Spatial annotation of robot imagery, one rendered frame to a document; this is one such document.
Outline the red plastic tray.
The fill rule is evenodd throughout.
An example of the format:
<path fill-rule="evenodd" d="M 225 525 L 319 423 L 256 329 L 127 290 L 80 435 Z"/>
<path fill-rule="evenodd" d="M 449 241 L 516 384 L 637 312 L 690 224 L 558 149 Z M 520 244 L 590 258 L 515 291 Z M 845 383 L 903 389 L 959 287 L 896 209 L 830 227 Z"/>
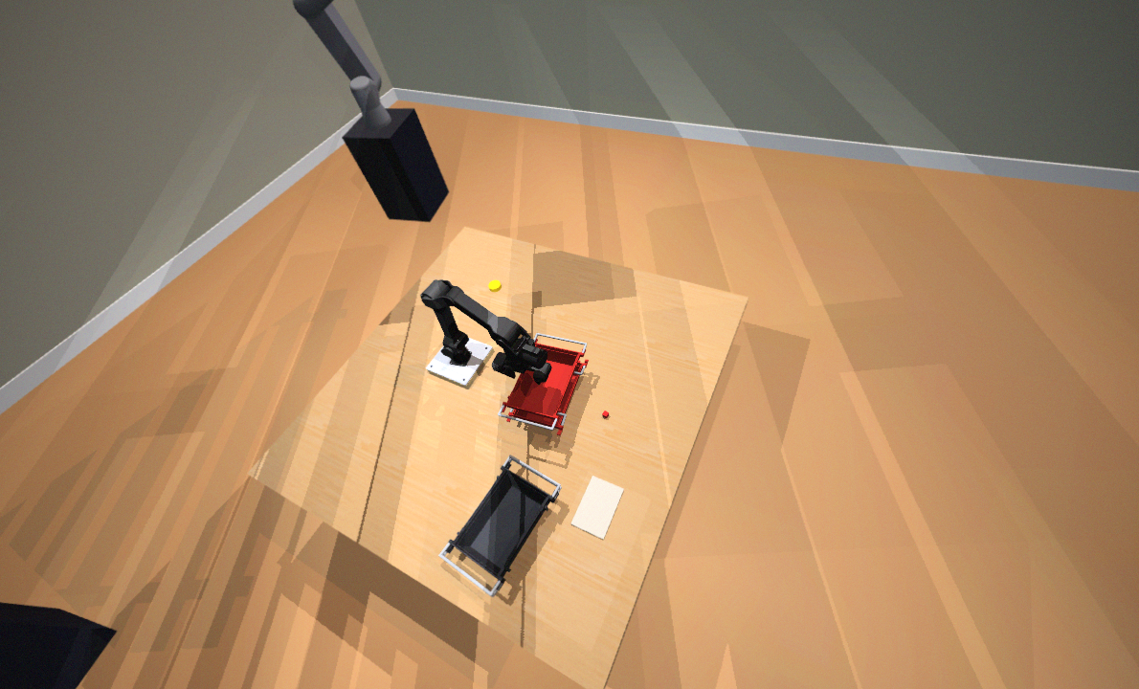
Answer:
<path fill-rule="evenodd" d="M 588 364 L 588 361 L 589 361 L 589 359 L 585 359 L 585 363 L 584 363 L 585 367 Z M 581 363 L 581 366 L 575 366 L 575 372 L 581 372 L 582 369 L 583 369 L 583 363 Z M 577 374 L 574 374 L 574 372 L 572 375 L 572 380 L 570 380 L 570 387 L 567 388 L 566 395 L 564 397 L 564 402 L 562 402 L 562 407 L 560 407 L 562 413 L 566 413 L 567 407 L 570 407 L 570 399 L 573 396 L 573 392 L 575 389 L 575 384 L 577 384 L 579 376 L 581 376 L 581 375 L 577 375 Z M 540 417 L 540 415 L 528 413 L 528 411 L 514 410 L 514 411 L 509 412 L 509 417 L 516 417 L 516 418 L 521 418 L 521 419 L 524 419 L 524 420 L 531 420 L 531 423 L 538 423 L 538 424 L 542 424 L 542 426 L 549 426 L 549 427 L 552 427 L 552 423 L 555 423 L 555 419 L 550 419 L 550 418 L 547 418 L 547 417 Z M 564 415 L 557 415 L 557 417 L 558 417 L 558 423 L 557 423 L 557 426 L 555 428 L 558 429 L 557 435 L 562 435 L 562 430 L 564 430 L 564 426 L 562 426 L 562 420 L 564 420 Z"/>

